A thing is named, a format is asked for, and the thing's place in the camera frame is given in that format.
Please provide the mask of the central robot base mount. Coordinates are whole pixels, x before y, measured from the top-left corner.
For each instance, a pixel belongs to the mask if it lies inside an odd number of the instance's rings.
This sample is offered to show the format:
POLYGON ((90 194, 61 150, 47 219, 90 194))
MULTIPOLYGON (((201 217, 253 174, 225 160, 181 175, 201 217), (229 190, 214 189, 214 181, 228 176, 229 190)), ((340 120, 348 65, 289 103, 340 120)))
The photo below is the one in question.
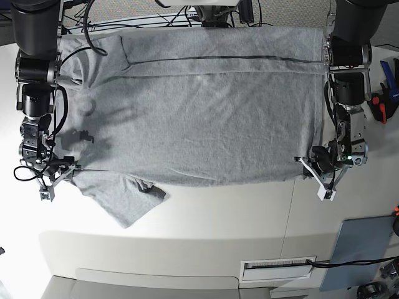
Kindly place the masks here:
POLYGON ((235 28, 233 12, 237 11, 240 2, 235 6, 193 6, 196 15, 191 17, 186 8, 186 19, 190 27, 193 22, 199 22, 201 27, 235 28))

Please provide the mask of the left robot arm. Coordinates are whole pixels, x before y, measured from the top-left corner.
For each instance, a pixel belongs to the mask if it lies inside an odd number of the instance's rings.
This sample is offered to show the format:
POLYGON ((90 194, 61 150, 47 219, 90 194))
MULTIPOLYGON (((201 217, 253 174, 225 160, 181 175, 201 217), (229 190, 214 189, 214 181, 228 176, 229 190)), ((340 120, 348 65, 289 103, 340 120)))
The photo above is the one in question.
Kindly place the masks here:
POLYGON ((371 38, 390 1, 331 1, 326 19, 324 55, 325 106, 335 136, 325 146, 313 146, 307 157, 296 157, 304 175, 319 184, 321 200, 332 200, 346 171, 367 162, 364 101, 372 97, 371 38))

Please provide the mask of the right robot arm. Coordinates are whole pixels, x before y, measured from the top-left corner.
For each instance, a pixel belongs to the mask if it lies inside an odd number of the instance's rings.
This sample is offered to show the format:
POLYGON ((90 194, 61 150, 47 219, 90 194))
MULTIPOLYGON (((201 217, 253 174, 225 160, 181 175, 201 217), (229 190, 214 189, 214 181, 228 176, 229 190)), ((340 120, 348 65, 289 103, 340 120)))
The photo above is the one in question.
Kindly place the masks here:
POLYGON ((19 146, 21 168, 39 184, 42 200, 54 199, 54 188, 71 179, 71 156, 59 158, 55 138, 66 122, 69 103, 58 84, 62 57, 63 1, 11 1, 14 38, 19 47, 15 63, 16 109, 23 112, 19 146))

